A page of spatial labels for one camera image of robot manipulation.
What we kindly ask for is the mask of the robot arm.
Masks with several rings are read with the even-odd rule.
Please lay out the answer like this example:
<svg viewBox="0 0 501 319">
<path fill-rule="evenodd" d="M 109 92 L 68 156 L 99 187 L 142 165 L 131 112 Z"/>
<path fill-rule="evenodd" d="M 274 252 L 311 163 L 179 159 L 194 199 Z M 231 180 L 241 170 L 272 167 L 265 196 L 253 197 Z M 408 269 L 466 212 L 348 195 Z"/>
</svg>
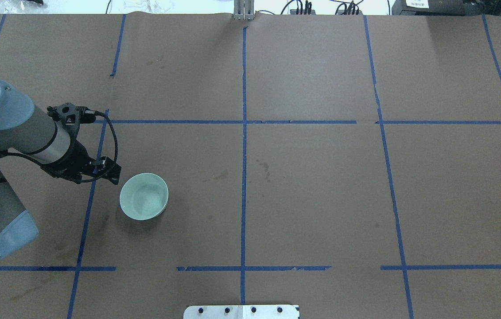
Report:
<svg viewBox="0 0 501 319">
<path fill-rule="evenodd" d="M 82 124 L 102 117 L 111 130 L 114 156 L 93 158 L 78 141 Z M 75 184 L 120 180 L 117 134 L 110 117 L 88 107 L 64 103 L 40 109 L 25 93 L 0 80 L 0 159 L 23 158 L 54 179 Z M 0 169 L 0 260 L 39 235 L 29 210 Z"/>
</svg>

